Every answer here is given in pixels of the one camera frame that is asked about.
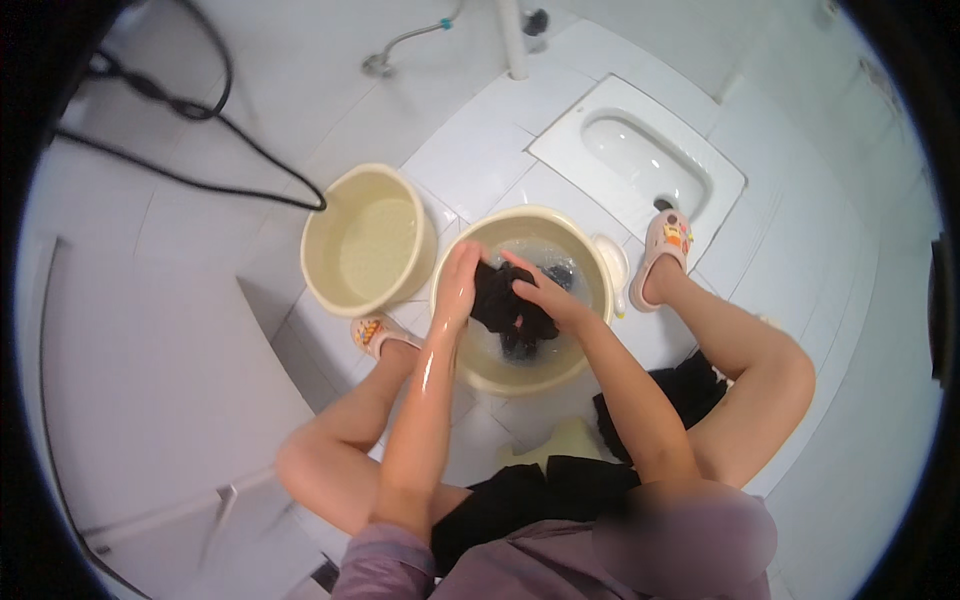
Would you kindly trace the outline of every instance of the leg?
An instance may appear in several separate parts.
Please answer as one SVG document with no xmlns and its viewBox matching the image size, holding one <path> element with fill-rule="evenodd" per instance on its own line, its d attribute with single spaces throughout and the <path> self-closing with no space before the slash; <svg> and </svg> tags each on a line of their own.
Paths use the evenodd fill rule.
<svg viewBox="0 0 960 600">
<path fill-rule="evenodd" d="M 290 495 L 352 536 L 367 525 L 376 497 L 380 464 L 367 453 L 383 435 L 417 353 L 404 342 L 384 342 L 367 378 L 291 434 L 276 457 L 277 477 Z M 469 490 L 441 484 L 434 522 L 468 495 Z"/>
<path fill-rule="evenodd" d="M 785 333 L 694 283 L 673 257 L 654 263 L 643 297 L 684 320 L 710 364 L 736 381 L 687 435 L 707 479 L 742 488 L 804 417 L 816 372 Z"/>
</svg>

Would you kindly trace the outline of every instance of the toilet drain hole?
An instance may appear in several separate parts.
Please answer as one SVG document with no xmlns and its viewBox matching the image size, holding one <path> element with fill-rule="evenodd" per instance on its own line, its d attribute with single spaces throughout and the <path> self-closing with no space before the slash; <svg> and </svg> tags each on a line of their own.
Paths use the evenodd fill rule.
<svg viewBox="0 0 960 600">
<path fill-rule="evenodd" d="M 663 196 L 657 196 L 657 199 L 654 200 L 654 208 L 660 212 L 663 212 L 664 210 L 667 210 L 673 207 L 674 207 L 673 203 L 671 203 L 669 200 L 667 200 Z"/>
</svg>

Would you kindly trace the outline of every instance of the hand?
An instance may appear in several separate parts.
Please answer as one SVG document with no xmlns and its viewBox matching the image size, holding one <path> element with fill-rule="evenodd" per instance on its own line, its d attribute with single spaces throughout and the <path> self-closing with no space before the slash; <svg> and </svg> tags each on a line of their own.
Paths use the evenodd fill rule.
<svg viewBox="0 0 960 600">
<path fill-rule="evenodd" d="M 503 250 L 500 255 L 534 276 L 537 285 L 515 279 L 514 293 L 546 311 L 560 331 L 575 334 L 577 328 L 589 319 L 592 314 L 590 309 L 557 285 L 553 279 L 541 273 L 535 265 L 513 252 Z"/>
<path fill-rule="evenodd" d="M 450 251 L 437 286 L 437 306 L 431 330 L 437 328 L 457 335 L 467 324 L 476 297 L 473 276 L 485 253 L 480 242 L 472 241 L 460 242 Z"/>
</svg>

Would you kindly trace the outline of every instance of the wet forearm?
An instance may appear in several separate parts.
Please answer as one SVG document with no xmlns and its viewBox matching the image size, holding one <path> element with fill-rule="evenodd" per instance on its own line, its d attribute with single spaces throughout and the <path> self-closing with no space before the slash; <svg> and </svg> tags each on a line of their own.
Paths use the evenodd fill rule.
<svg viewBox="0 0 960 600">
<path fill-rule="evenodd" d="M 456 334 L 427 336 L 383 456 L 371 520 L 429 540 L 429 506 L 446 466 Z"/>
</svg>

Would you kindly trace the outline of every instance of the black cord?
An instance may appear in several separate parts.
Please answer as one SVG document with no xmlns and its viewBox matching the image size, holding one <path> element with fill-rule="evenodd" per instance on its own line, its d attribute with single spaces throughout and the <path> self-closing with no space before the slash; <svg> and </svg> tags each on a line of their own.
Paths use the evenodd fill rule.
<svg viewBox="0 0 960 600">
<path fill-rule="evenodd" d="M 210 22 L 210 20 L 195 4 L 193 4 L 191 0 L 176 0 L 176 2 L 183 6 L 183 8 L 194 18 L 194 20 L 197 21 L 197 24 L 201 27 L 201 29 L 204 30 L 206 35 L 210 38 L 210 41 L 213 42 L 213 45 L 217 49 L 217 53 L 220 54 L 221 61 L 224 65 L 224 91 L 220 95 L 220 99 L 217 101 L 216 105 L 209 107 L 190 98 L 181 98 L 171 95 L 149 75 L 139 71 L 128 70 L 118 58 L 103 48 L 98 49 L 94 54 L 94 60 L 87 68 L 87 77 L 93 80 L 120 79 L 134 92 L 151 102 L 166 105 L 176 115 L 187 119 L 188 121 L 207 121 L 209 119 L 216 118 L 218 121 L 227 126 L 227 128 L 230 129 L 234 134 L 236 134 L 237 137 L 245 141 L 251 148 L 253 148 L 257 154 L 263 156 L 275 166 L 279 167 L 306 185 L 320 200 L 320 204 L 308 204 L 288 196 L 273 194 L 271 192 L 263 192 L 243 187 L 231 187 L 227 185 L 210 183 L 208 181 L 195 180 L 191 177 L 187 177 L 186 175 L 171 171 L 155 162 L 143 158 L 142 156 L 136 156 L 128 153 L 126 150 L 119 148 L 118 146 L 113 146 L 107 144 L 106 142 L 87 137 L 82 133 L 72 132 L 62 127 L 54 128 L 54 133 L 68 141 L 76 144 L 82 144 L 88 148 L 93 148 L 94 150 L 98 150 L 104 154 L 125 160 L 130 164 L 135 164 L 138 167 L 152 171 L 157 175 L 161 175 L 179 183 L 183 183 L 184 185 L 196 187 L 207 192 L 271 200 L 282 204 L 288 204 L 290 206 L 296 206 L 298 208 L 305 208 L 314 212 L 326 210 L 326 198 L 324 198 L 324 194 L 321 193 L 320 189 L 318 189 L 316 185 L 295 171 L 292 167 L 271 155 L 265 148 L 263 148 L 263 146 L 253 140 L 249 135 L 247 135 L 246 132 L 241 130 L 235 123 L 230 121 L 222 113 L 224 105 L 227 103 L 227 98 L 229 98 L 230 90 L 233 87 L 233 60 L 230 57 L 229 49 L 224 43 L 223 38 L 213 27 L 213 24 Z"/>
</svg>

